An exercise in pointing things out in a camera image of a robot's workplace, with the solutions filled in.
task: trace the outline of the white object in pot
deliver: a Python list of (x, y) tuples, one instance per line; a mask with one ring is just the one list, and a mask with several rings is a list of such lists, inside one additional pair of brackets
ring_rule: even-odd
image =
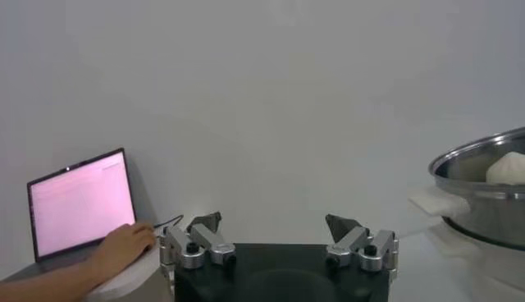
[(486, 171), (486, 182), (491, 184), (525, 184), (525, 155), (509, 152)]

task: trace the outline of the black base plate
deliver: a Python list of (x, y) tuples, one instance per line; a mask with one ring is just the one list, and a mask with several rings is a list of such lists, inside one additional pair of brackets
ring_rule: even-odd
[(176, 269), (176, 302), (386, 302), (387, 272), (352, 265), (330, 273), (325, 245), (235, 244), (237, 263), (227, 272), (210, 263)]

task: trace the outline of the person's hand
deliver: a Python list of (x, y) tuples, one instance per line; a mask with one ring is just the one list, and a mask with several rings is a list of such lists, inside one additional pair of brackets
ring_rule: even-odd
[(86, 260), (85, 265), (99, 283), (124, 270), (146, 248), (155, 245), (153, 227), (148, 223), (125, 224), (106, 236), (102, 244)]

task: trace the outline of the pot handle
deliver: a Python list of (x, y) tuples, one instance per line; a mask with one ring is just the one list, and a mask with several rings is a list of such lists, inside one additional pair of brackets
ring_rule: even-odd
[(409, 201), (430, 217), (455, 217), (470, 212), (466, 199), (450, 194), (435, 186), (413, 192)]

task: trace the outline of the pot rim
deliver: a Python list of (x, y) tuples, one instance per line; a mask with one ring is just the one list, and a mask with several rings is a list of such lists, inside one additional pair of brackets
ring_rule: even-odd
[(428, 165), (429, 173), (434, 176), (436, 182), (443, 183), (446, 185), (452, 185), (454, 187), (459, 187), (463, 189), (470, 189), (472, 191), (485, 191), (489, 193), (500, 193), (504, 194), (505, 198), (514, 198), (514, 199), (525, 199), (525, 184), (524, 185), (506, 185), (506, 184), (489, 184), (486, 182), (480, 181), (461, 181), (450, 179), (448, 177), (439, 176), (436, 174), (437, 169), (443, 165), (445, 162), (458, 157), (460, 154), (471, 151), (473, 149), (478, 149), (486, 147), (488, 145), (498, 145), (508, 143), (512, 140), (515, 140), (518, 137), (525, 136), (525, 127), (516, 128), (506, 132), (501, 132), (485, 138), (474, 140), (470, 143), (461, 145), (457, 148), (451, 149), (446, 153), (443, 153), (441, 156), (434, 159)]

